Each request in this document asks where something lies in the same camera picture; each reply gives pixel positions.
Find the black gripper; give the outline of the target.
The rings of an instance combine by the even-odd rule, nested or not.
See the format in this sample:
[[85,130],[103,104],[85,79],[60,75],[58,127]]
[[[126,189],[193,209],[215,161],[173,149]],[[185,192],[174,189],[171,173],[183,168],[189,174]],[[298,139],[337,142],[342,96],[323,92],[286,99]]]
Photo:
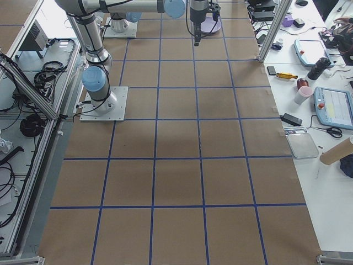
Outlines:
[[201,23],[206,20],[206,14],[211,13],[212,19],[217,22],[220,16],[221,7],[213,1],[191,0],[190,1],[190,20],[193,22],[194,46],[199,46],[202,31]]

